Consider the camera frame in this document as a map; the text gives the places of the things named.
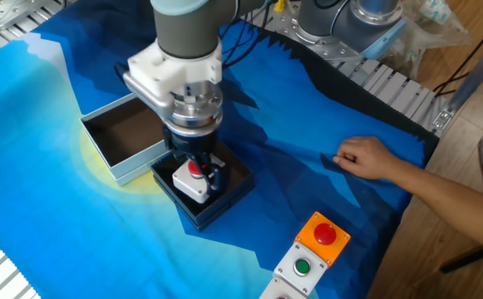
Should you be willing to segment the bare human hand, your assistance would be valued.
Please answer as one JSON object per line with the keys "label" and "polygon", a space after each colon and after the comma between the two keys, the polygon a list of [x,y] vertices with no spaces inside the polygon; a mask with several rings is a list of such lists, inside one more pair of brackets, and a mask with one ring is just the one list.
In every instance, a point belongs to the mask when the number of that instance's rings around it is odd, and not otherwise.
{"label": "bare human hand", "polygon": [[338,147],[333,162],[363,179],[391,180],[405,166],[375,137],[352,137]]}

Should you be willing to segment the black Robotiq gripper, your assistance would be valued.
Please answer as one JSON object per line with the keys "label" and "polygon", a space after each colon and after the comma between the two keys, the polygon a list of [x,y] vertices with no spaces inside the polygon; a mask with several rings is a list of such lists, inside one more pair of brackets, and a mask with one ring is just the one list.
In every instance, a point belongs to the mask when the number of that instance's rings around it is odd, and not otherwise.
{"label": "black Robotiq gripper", "polygon": [[207,184],[208,193],[220,193],[226,186],[225,162],[212,154],[217,144],[218,135],[210,134],[187,137],[177,135],[167,126],[162,128],[165,147],[186,156],[193,156],[193,162]]}

